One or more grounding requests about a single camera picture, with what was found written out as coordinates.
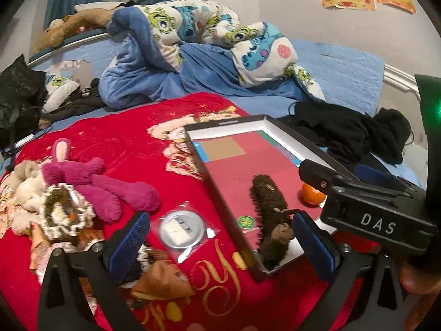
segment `white paper label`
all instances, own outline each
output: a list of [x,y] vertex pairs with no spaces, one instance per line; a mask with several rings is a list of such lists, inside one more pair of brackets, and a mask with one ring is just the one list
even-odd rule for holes
[[170,220],[164,229],[175,245],[182,245],[191,240],[185,229],[175,220]]

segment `orange fruit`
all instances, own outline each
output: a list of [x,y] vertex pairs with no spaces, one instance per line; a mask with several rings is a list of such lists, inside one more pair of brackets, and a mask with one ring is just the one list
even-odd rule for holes
[[302,197],[310,205],[319,205],[325,200],[326,195],[309,184],[304,183],[302,186]]

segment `finger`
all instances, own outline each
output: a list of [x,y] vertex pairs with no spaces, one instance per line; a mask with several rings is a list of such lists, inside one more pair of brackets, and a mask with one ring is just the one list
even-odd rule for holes
[[431,309],[438,294],[423,295],[406,318],[405,331],[414,331]]
[[441,275],[427,273],[407,263],[400,269],[400,282],[408,293],[425,295],[441,291]]

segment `transparent plastic bag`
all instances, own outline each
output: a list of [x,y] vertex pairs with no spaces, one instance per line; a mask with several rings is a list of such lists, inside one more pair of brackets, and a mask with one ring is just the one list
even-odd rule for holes
[[151,230],[178,264],[219,233],[219,229],[202,218],[189,202],[155,219]]

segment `screw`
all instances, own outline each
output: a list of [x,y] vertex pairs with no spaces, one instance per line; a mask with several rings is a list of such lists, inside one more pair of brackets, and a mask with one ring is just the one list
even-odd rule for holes
[[344,188],[341,188],[341,186],[333,186],[332,187],[337,193],[343,193],[345,191]]
[[351,252],[352,251],[352,247],[349,244],[344,243],[344,244],[340,245],[340,250],[343,251],[343,252]]
[[95,244],[92,245],[92,251],[100,252],[101,250],[103,250],[103,244],[95,243]]
[[52,251],[52,255],[54,255],[54,256],[60,256],[61,255],[61,247],[57,247],[56,249],[54,249],[53,251]]

